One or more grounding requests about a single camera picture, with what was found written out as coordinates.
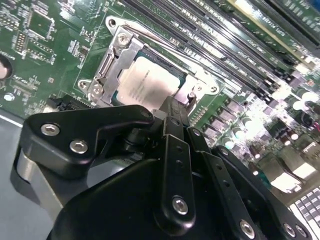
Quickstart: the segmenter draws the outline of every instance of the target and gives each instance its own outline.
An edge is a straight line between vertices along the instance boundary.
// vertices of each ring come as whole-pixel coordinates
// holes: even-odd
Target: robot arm
[[[119,156],[141,160],[88,188]],[[54,220],[48,240],[310,240],[302,223],[230,151],[210,150],[168,97],[41,113],[23,125],[11,181]]]

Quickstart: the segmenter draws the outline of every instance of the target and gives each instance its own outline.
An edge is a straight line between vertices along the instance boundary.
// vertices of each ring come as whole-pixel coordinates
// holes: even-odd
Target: ram module
[[[161,0],[157,3],[167,7],[169,11],[184,18],[193,26],[197,26],[196,32],[199,36],[202,36],[203,39],[210,39],[211,44],[226,57],[236,59],[241,64],[247,65],[247,68],[258,77],[265,78],[273,71],[269,63],[262,61],[261,58],[258,58],[248,49],[242,48],[241,45],[238,46],[239,42],[232,35],[224,34],[225,31],[222,27],[207,20],[205,16],[201,16],[185,2]]]
[[[246,32],[246,29],[242,25],[231,22],[232,19],[230,20],[230,17],[215,4],[206,3],[202,0],[188,0],[188,3],[181,0],[175,2],[180,3],[193,14],[195,14],[196,11],[200,12],[198,15],[202,16],[204,21],[206,20],[207,22],[219,25],[222,32],[227,35],[234,44],[242,49],[247,49],[250,54],[254,56],[254,59],[258,58],[260,61],[263,61],[264,64],[268,65],[270,72],[272,72],[274,68],[280,68],[285,71],[289,69],[283,60],[277,56],[277,53],[265,46],[265,44],[254,35]]]
[[[279,26],[281,26],[281,28],[284,29],[289,35],[294,36],[294,38],[308,51],[318,57],[318,47],[320,44],[318,34],[314,34],[314,31],[310,31],[310,29],[308,29],[308,25],[306,26],[303,24],[304,22],[302,20],[291,17],[290,7],[282,5],[281,1],[278,0],[251,0],[251,3],[259,8],[259,10],[261,10],[264,14],[269,16],[273,21],[277,22]],[[289,6],[293,7],[295,11],[301,11],[299,7],[295,7],[296,4],[289,4]]]
[[[296,61],[303,63],[307,68],[313,69],[315,63],[308,61],[309,51],[299,44],[291,35],[282,29],[278,23],[260,11],[248,0],[214,0],[218,5],[225,3],[233,7],[235,13],[244,15],[248,20],[253,22],[261,32],[261,36],[267,35],[279,44],[285,51],[295,57]]]

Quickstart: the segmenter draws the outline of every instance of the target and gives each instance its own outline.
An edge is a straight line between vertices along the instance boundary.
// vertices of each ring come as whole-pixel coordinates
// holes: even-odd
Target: green circuit board
[[[220,87],[217,95],[198,99],[189,119],[200,130],[229,99],[243,105],[243,112],[210,139],[213,146],[241,116],[260,115],[263,102],[256,101],[252,87],[275,78],[274,69],[285,72],[302,64],[303,87],[319,94],[320,60],[274,17],[266,15],[255,0],[7,0],[0,3],[0,54],[10,60],[13,74],[0,81],[0,107],[22,118],[41,113],[50,96],[73,98],[90,105],[77,86],[92,79],[113,38],[106,16],[140,22],[165,38],[182,53],[193,57],[224,79],[212,76]],[[313,8],[298,17],[320,17]],[[152,42],[147,42],[178,65]],[[280,103],[273,116],[283,117],[287,104]],[[272,117],[262,113],[265,124]]]

